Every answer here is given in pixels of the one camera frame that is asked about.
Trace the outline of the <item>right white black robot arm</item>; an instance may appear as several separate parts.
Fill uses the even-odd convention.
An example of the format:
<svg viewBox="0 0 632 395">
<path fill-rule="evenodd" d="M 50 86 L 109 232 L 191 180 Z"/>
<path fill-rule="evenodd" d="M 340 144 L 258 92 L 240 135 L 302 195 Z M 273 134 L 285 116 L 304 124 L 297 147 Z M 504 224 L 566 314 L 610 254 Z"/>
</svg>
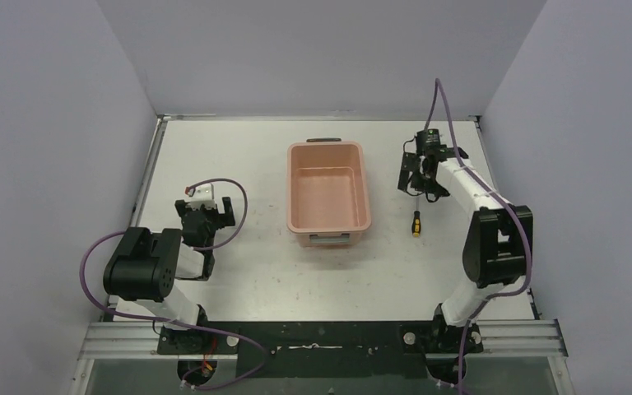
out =
<svg viewBox="0 0 632 395">
<path fill-rule="evenodd" d="M 454 198 L 468 217 L 462 248 L 462 279 L 439 311 L 449 327 L 475 320 L 507 286 L 530 277 L 533 214 L 497 193 L 460 150 L 429 147 L 402 154 L 399 190 L 428 202 Z"/>
</svg>

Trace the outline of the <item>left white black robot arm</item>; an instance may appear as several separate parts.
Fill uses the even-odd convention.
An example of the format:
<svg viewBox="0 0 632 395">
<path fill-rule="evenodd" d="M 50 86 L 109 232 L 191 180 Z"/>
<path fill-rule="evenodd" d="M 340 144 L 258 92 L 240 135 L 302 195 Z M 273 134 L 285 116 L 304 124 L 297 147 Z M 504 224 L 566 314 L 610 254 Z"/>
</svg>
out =
<svg viewBox="0 0 632 395">
<path fill-rule="evenodd" d="M 218 230 L 236 225 L 230 197 L 177 200 L 180 228 L 153 233 L 130 227 L 114 250 L 103 275 L 109 295 L 141 305 L 162 318 L 164 326 L 186 330 L 207 321 L 204 308 L 175 285 L 177 280 L 207 281 L 212 275 Z"/>
</svg>

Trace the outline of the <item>black yellow screwdriver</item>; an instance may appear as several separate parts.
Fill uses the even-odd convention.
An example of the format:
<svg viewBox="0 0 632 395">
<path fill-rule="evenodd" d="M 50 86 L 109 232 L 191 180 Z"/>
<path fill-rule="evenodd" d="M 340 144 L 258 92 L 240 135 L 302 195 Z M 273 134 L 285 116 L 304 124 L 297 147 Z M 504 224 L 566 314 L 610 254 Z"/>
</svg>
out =
<svg viewBox="0 0 632 395">
<path fill-rule="evenodd" d="M 421 235 L 420 196 L 415 197 L 415 210 L 413 212 L 413 220 L 411 223 L 411 234 L 416 238 Z"/>
</svg>

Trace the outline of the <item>pink plastic bin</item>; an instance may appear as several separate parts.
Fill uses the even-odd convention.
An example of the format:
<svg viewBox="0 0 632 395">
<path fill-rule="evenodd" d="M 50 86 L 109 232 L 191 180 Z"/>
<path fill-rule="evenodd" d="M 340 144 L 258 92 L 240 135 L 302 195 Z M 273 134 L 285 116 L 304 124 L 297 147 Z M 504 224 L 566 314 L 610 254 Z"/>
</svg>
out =
<svg viewBox="0 0 632 395">
<path fill-rule="evenodd" d="M 286 224 L 301 246 L 351 246 L 370 228 L 365 157 L 359 143 L 315 138 L 292 144 L 286 181 Z"/>
</svg>

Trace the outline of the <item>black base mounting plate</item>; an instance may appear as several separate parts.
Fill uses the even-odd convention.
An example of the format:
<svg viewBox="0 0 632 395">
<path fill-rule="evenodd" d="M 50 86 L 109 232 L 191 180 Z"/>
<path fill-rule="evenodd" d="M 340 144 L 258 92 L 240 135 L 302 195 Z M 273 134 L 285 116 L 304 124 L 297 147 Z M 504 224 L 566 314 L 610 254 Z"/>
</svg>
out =
<svg viewBox="0 0 632 395">
<path fill-rule="evenodd" d="M 477 325 L 429 321 L 209 322 L 211 333 L 162 328 L 162 356 L 235 358 L 236 373 L 258 367 L 259 378 L 424 379 L 456 382 L 459 358 L 484 346 Z"/>
</svg>

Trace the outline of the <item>aluminium front rail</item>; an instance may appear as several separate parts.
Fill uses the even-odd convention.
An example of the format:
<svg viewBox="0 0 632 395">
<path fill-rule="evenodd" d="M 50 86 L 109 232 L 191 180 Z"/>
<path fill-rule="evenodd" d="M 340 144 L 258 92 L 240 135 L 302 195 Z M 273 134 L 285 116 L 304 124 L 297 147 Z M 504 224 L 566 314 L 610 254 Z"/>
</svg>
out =
<svg viewBox="0 0 632 395">
<path fill-rule="evenodd" d="M 471 357 L 566 357 L 560 325 L 551 320 L 486 320 L 471 333 L 480 344 Z M 437 357 L 433 337 L 437 330 L 425 321 L 364 322 L 219 322 L 224 334 L 205 346 L 178 342 L 160 326 L 146 322 L 91 324 L 79 353 L 82 360 L 233 360 L 239 352 L 254 352 L 254 346 L 233 336 L 249 337 L 271 355 L 293 350 L 377 351 L 414 353 L 422 346 L 429 358 Z"/>
</svg>

